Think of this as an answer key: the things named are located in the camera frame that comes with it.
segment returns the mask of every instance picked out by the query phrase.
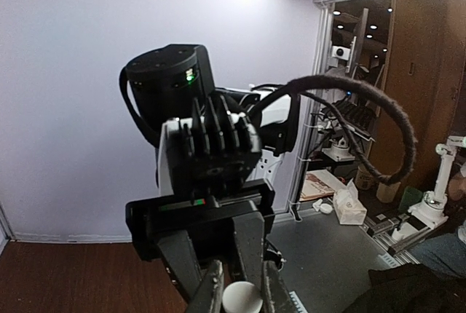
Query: blue jeans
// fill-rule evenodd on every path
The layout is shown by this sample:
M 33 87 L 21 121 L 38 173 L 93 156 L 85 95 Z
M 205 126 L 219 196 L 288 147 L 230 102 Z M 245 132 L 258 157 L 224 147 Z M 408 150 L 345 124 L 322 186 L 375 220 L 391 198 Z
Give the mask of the blue jeans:
M 457 232 L 427 239 L 409 252 L 441 279 L 466 278 L 466 244 Z

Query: white cup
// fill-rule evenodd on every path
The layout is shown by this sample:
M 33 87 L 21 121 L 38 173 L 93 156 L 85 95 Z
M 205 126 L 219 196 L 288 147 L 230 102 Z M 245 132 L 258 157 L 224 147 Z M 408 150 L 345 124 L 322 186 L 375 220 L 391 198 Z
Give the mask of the white cup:
M 259 313 L 261 291 L 252 282 L 233 282 L 224 290 L 221 303 L 226 313 Z

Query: wooden cabinet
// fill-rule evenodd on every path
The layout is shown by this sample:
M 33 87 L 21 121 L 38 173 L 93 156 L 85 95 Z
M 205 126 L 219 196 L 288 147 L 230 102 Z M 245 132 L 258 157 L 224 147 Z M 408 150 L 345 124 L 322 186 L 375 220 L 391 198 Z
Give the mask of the wooden cabinet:
M 418 140 L 405 186 L 432 188 L 440 164 L 437 143 L 448 137 L 466 55 L 466 0 L 394 0 L 384 91 L 408 113 Z M 369 159 L 393 173 L 403 158 L 401 133 L 380 113 Z

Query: wooden floor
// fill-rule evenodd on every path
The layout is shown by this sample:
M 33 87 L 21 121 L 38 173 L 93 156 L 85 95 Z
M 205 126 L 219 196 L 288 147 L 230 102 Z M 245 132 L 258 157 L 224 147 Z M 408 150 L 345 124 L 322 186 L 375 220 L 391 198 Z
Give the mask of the wooden floor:
M 11 242 L 0 256 L 0 312 L 179 313 L 186 304 L 160 261 L 131 244 Z

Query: wooden panel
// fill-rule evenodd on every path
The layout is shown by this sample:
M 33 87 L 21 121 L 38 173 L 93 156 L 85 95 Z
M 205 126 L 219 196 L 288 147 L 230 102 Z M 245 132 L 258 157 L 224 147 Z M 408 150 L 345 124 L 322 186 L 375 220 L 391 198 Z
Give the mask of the wooden panel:
M 368 49 L 363 49 L 361 52 L 361 56 L 359 57 L 359 63 L 360 66 L 365 66 L 367 69 L 369 69 L 369 66 L 371 64 L 371 51 Z
M 457 111 L 451 125 L 450 135 L 466 136 L 466 76 L 463 74 L 463 83 L 458 94 Z
M 435 145 L 448 136 L 465 64 L 463 1 L 396 0 L 385 92 L 404 107 L 419 140 L 414 171 L 398 197 L 407 185 L 425 190 L 435 182 L 440 163 Z M 401 134 L 385 113 L 378 128 L 370 159 L 393 173 L 402 159 Z
M 435 146 L 444 143 L 449 136 L 454 113 L 457 108 L 466 55 L 466 0 L 446 0 L 446 18 L 442 25 L 441 64 L 435 97 L 419 147 L 418 168 L 409 180 L 423 190 L 433 188 L 441 158 Z
M 396 0 L 392 17 L 390 66 L 384 91 L 406 110 L 417 137 L 424 135 L 437 79 L 435 60 L 442 9 L 443 0 Z M 412 63 L 414 74 L 410 75 Z M 371 161 L 383 173 L 395 172 L 403 158 L 403 143 L 399 129 L 385 112 L 379 117 L 376 139 Z
M 131 244 L 9 243 L 0 257 L 0 312 L 184 312 L 161 261 Z

